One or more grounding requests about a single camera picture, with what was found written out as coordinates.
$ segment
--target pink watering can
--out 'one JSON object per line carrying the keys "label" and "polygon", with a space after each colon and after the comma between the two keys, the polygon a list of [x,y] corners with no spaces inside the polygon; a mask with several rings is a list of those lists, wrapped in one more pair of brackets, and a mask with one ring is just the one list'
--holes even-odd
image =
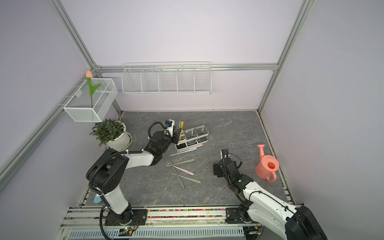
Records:
{"label": "pink watering can", "polygon": [[280,165],[276,158],[264,154],[264,144],[257,145],[260,148],[260,161],[255,167],[256,174],[263,179],[268,180],[268,182],[276,181],[276,171],[279,169]]}

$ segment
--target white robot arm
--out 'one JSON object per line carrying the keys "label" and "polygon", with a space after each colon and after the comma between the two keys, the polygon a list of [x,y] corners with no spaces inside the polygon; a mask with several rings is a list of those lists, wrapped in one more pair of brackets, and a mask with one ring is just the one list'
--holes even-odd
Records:
{"label": "white robot arm", "polygon": [[263,224],[284,240],[327,240],[312,212],[304,205],[292,205],[277,198],[252,178],[240,174],[228,149],[221,150],[221,160],[214,164],[214,175],[224,177],[228,188],[242,202],[239,206],[242,222]]}
{"label": "white robot arm", "polygon": [[[151,129],[156,124],[161,125],[163,131],[151,135]],[[89,180],[89,188],[101,197],[120,224],[124,225],[132,220],[131,205],[124,197],[119,184],[124,170],[157,164],[171,143],[178,143],[180,132],[181,129],[175,128],[174,120],[167,120],[164,125],[154,122],[148,129],[149,142],[144,149],[123,152],[107,149],[88,170],[86,177]]]}

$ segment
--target table surface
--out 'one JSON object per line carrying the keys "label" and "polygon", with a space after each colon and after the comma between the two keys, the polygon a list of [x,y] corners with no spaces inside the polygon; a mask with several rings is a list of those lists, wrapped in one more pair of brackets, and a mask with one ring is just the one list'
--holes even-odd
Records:
{"label": "table surface", "polygon": [[[167,119],[175,120],[177,126],[179,121],[184,121],[183,129],[205,125],[209,131],[209,140],[195,151],[170,157],[170,154],[176,153],[175,145],[172,144],[158,164],[126,169],[120,187],[132,206],[238,205],[240,202],[228,189],[225,179],[213,175],[213,163],[220,160],[220,151],[225,148],[242,159],[240,173],[250,176],[264,189],[286,200],[279,175],[275,182],[270,183],[255,173],[255,166],[259,162],[257,145],[265,144],[265,154],[271,154],[256,112],[124,112],[121,121],[125,123],[133,139],[129,149],[142,149],[148,142],[148,127],[153,122],[164,123]],[[152,128],[152,133],[159,130],[161,127],[156,125]],[[188,159],[195,161],[178,166],[195,175],[177,170],[178,174],[198,179],[202,183],[182,178],[185,185],[183,189],[176,176],[172,175],[173,169],[166,167],[166,163]],[[235,156],[231,159],[238,163]],[[94,205],[94,196],[95,193],[91,192],[85,205]]]}

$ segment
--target black motor joint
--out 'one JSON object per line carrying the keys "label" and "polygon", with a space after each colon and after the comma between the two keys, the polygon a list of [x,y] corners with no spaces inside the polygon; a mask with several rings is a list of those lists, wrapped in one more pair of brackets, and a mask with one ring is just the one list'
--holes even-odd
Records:
{"label": "black motor joint", "polygon": [[[151,129],[155,124],[160,124],[163,130],[156,131],[151,135]],[[151,166],[156,165],[162,159],[162,154],[168,149],[171,143],[177,144],[179,142],[181,128],[176,129],[176,126],[173,126],[172,137],[170,136],[169,131],[167,131],[168,134],[164,133],[164,130],[170,126],[172,126],[172,121],[167,120],[164,126],[161,122],[154,122],[148,129],[149,143],[144,150],[150,152],[154,156]]]}
{"label": "black motor joint", "polygon": [[228,188],[235,194],[242,193],[245,186],[253,182],[253,179],[239,172],[236,161],[232,161],[229,157],[228,149],[221,150],[221,156],[221,160],[213,165],[214,175],[224,177]]}

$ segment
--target watering can handle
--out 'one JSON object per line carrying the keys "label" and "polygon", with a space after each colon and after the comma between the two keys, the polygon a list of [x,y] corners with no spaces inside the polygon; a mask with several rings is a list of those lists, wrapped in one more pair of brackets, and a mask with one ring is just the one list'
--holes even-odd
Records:
{"label": "watering can handle", "polygon": [[275,172],[272,172],[272,175],[273,175],[273,179],[271,180],[269,177],[267,177],[266,179],[268,180],[268,182],[274,182],[276,181],[276,173]]}

